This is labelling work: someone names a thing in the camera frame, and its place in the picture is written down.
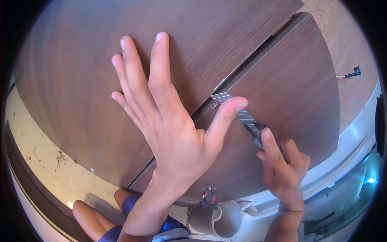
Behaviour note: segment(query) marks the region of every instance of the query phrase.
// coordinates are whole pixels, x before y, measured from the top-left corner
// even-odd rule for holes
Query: beige tile floor
[[[120,188],[83,168],[60,150],[32,119],[16,87],[8,96],[5,118],[22,156],[45,189],[69,208],[74,201],[83,200],[113,222],[124,223],[125,216],[114,200],[114,192]],[[170,215],[186,224],[187,207],[172,206]]]

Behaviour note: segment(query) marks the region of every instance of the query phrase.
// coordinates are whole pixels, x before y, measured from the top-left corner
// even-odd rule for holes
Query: floor
[[[371,120],[356,118],[365,109],[377,85],[376,63],[361,29],[340,2],[337,0],[303,0],[303,2],[305,5],[300,11],[310,12],[315,18],[327,42],[337,75],[352,73],[356,66],[360,66],[362,71],[361,76],[338,81],[341,108],[340,132],[343,140],[346,134],[356,133],[354,131],[358,131],[358,126],[364,122],[366,126],[372,125]],[[62,152],[34,122],[16,88],[11,91],[7,100],[6,119],[9,121],[14,139],[28,166],[44,185],[42,192],[49,190],[60,202],[70,208],[74,201],[83,200],[90,206],[96,207],[115,223],[123,224],[125,217],[114,200],[114,192],[119,187],[94,175],[92,171],[83,168]],[[372,139],[374,137],[368,137],[368,144],[373,142]],[[353,149],[346,144],[339,148],[341,151]],[[347,169],[351,167],[351,163],[346,163],[346,165]],[[310,188],[304,191],[304,194],[311,190]],[[250,196],[246,199],[259,200],[263,203],[270,201],[272,197],[269,192],[266,192],[260,194],[259,197]],[[244,221],[240,232],[232,238],[232,241],[262,241],[276,213],[276,210],[272,209],[275,205],[269,207],[271,210],[268,209],[269,212],[260,219]],[[170,215],[183,224],[187,224],[187,211],[188,208],[172,206]],[[218,240],[213,236],[195,231],[193,231],[193,238]]]

